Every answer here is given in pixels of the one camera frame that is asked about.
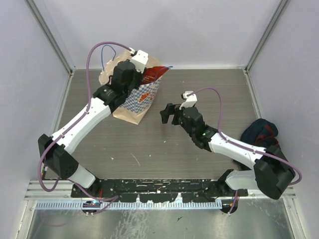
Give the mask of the cream red cassava chips bag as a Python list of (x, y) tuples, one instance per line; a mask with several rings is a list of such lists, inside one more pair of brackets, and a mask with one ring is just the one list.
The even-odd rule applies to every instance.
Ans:
[(159, 79), (163, 74), (165, 74), (171, 66), (154, 66), (147, 68), (143, 76), (142, 85), (150, 84)]

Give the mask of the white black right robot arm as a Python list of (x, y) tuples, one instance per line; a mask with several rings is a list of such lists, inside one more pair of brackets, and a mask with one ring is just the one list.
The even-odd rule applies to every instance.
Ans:
[(160, 116), (162, 123), (172, 116), (172, 125), (181, 126), (198, 148), (225, 155), (248, 167), (225, 174), (218, 184), (224, 196), (247, 189), (260, 190), (271, 199), (279, 199), (296, 176), (296, 170), (279, 148), (253, 146), (228, 137), (207, 125), (196, 107), (169, 103)]

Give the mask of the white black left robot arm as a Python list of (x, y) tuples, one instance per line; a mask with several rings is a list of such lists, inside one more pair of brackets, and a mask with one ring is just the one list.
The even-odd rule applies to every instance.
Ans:
[(103, 119), (121, 106), (142, 83), (146, 63), (132, 58), (119, 62), (113, 69), (111, 82), (97, 89), (87, 106), (52, 136), (38, 139), (40, 165), (45, 164), (60, 179), (70, 180), (88, 197), (100, 191), (97, 177), (72, 156), (82, 139)]

